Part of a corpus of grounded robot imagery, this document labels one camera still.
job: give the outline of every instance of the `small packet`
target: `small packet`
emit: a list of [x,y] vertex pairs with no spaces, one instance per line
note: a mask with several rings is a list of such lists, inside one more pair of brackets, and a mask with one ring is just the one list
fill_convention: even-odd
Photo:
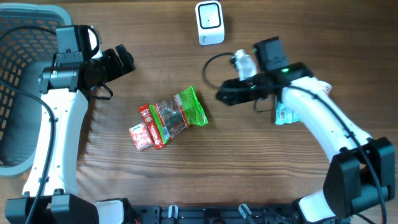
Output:
[[129,131],[138,151],[154,144],[145,123],[138,124],[130,128]]
[[203,126],[208,123],[193,86],[171,100],[149,105],[149,109],[164,144],[191,124]]
[[162,141],[159,130],[156,127],[154,117],[150,113],[149,105],[145,104],[145,105],[140,106],[139,112],[140,112],[145,124],[148,126],[150,135],[152,136],[152,140],[155,144],[155,149],[163,148],[165,146],[165,144]]
[[[322,92],[326,95],[329,96],[330,90],[331,90],[331,85],[327,82],[324,81],[318,81],[318,87],[319,89],[322,90]],[[275,124],[282,125],[282,124],[291,124],[297,121],[300,121],[299,115],[297,114],[296,111],[285,107],[285,105],[280,102],[276,97],[275,97],[275,112],[276,112],[276,119],[275,119]]]

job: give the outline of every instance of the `green snack bag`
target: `green snack bag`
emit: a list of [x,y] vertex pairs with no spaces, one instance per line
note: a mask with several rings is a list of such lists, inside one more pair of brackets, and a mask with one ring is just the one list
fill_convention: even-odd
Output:
[[193,86],[175,95],[172,100],[149,105],[149,109],[164,143],[191,124],[203,126],[208,123]]

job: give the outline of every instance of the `gray bin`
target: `gray bin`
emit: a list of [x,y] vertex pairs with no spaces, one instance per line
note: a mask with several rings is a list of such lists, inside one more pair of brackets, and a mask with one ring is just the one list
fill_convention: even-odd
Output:
[[[0,35],[17,26],[41,26],[54,30],[72,25],[68,12],[58,6],[0,4]],[[41,30],[15,31],[0,42],[0,78],[40,97],[39,75],[51,65],[57,51],[54,35]],[[42,106],[0,85],[0,176],[29,169],[39,137]]]

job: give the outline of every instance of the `basket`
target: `basket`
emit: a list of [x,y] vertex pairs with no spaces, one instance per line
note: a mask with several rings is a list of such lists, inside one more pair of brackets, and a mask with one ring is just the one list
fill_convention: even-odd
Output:
[[[17,26],[55,30],[71,25],[68,12],[58,6],[0,4],[0,35]],[[19,30],[0,42],[0,78],[19,90],[40,97],[38,78],[57,51],[54,35],[41,30]],[[18,175],[35,157],[42,106],[0,85],[0,176]]]

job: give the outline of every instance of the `wooden tabletop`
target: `wooden tabletop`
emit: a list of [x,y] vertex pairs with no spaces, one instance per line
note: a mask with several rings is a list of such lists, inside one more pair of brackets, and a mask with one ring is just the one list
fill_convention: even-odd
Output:
[[[59,4],[74,24],[100,31],[103,50],[124,44],[137,67],[109,84],[111,101],[90,102],[80,134],[80,197],[127,197],[134,205],[261,205],[320,190],[328,160],[302,123],[276,126],[272,112],[255,113],[252,103],[226,106],[201,78],[210,57],[238,49],[252,54],[253,44],[274,36],[291,62],[306,63],[332,85],[331,98],[358,126],[398,145],[398,2],[222,1],[225,41],[209,47],[198,43],[196,3]],[[208,68],[214,83],[237,75],[228,58]],[[159,151],[138,152],[128,132],[142,122],[138,107],[190,85],[209,123],[184,130]],[[28,175],[0,179],[0,223],[7,223],[6,199],[21,196]],[[398,202],[388,202],[387,210],[389,223],[398,223]],[[364,214],[380,222],[379,207]]]

